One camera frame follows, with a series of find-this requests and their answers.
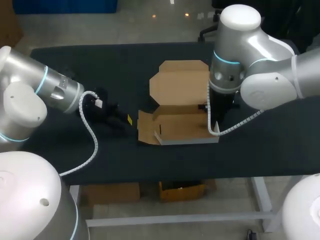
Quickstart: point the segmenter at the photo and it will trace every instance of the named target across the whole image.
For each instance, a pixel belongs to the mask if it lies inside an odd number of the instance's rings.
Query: gray floor
[[[20,15],[24,37],[16,49],[29,54],[34,48],[197,41],[199,31],[212,25],[211,0],[119,0],[116,14]],[[287,177],[267,177],[274,202]],[[256,203],[244,178],[218,179],[218,190],[197,201],[160,203],[152,187],[138,203],[94,207],[94,218],[138,217],[192,213],[253,211]],[[262,233],[259,221],[155,224],[91,229],[91,240],[111,239],[214,239],[244,240],[248,228],[260,240],[285,240],[284,234]]]

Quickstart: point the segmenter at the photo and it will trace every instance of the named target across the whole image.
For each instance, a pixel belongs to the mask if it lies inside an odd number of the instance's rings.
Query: open cardboard box
[[[153,114],[139,111],[138,140],[153,145],[218,143],[208,131],[209,67],[200,60],[165,61],[150,79],[150,96],[160,105]],[[214,127],[219,131],[218,123]]]

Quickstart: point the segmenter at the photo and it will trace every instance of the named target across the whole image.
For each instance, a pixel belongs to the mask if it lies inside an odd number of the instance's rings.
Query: black table
[[[308,175],[320,172],[320,99],[282,105],[225,136],[219,143],[154,146],[138,143],[138,110],[153,112],[149,79],[165,60],[202,60],[210,65],[210,43],[66,46],[35,49],[31,56],[49,67],[75,74],[86,89],[102,86],[128,112],[134,128],[114,131],[94,126],[95,160],[64,178],[69,185],[207,178]],[[226,129],[255,110],[240,101],[220,127]],[[93,151],[81,119],[48,109],[45,122],[23,146],[47,159],[59,173],[88,159]]]

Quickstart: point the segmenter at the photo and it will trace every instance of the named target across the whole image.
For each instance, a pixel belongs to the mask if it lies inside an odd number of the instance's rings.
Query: table leg
[[[77,205],[79,205],[80,195],[81,195],[81,186],[80,185],[71,185],[69,191],[70,191],[70,194],[73,197],[75,203]]]

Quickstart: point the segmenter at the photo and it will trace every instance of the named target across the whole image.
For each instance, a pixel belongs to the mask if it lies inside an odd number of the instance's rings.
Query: cable
[[[86,118],[85,118],[85,115],[84,115],[84,110],[83,110],[83,101],[84,101],[84,98],[86,95],[92,95],[94,96],[96,99],[99,99],[98,95],[93,92],[93,91],[85,91],[84,93],[82,93],[82,95],[80,96],[80,99],[79,99],[79,113],[80,113],[80,117],[82,119],[82,122],[84,124],[84,126],[86,127],[86,129],[88,130],[88,132],[90,133],[92,139],[93,139],[93,142],[94,142],[94,151],[91,155],[91,157],[85,161],[84,163],[82,163],[81,165],[69,170],[69,171],[65,171],[63,173],[60,173],[60,177],[63,177],[65,175],[68,175],[68,174],[71,174],[71,173],[74,173],[75,171],[78,171],[79,169],[82,169],[83,167],[85,167],[86,165],[88,165],[92,159],[95,158],[97,152],[98,152],[98,140],[97,140],[97,137],[94,133],[94,131],[92,131],[91,127],[89,126]]]
[[[232,132],[233,130],[241,127],[242,125],[246,124],[247,122],[250,122],[252,119],[255,119],[256,117],[258,117],[260,114],[262,114],[265,111],[265,110],[259,110],[255,114],[251,115],[250,117],[247,117],[245,120],[239,122],[238,124],[230,127],[227,130],[224,130],[222,132],[214,132],[211,129],[211,106],[210,106],[210,85],[209,85],[209,82],[207,85],[207,92],[206,92],[206,105],[207,105],[207,110],[208,110],[208,130],[211,135],[216,136],[216,137],[219,137],[219,136],[222,136],[222,135],[225,135],[225,134]]]

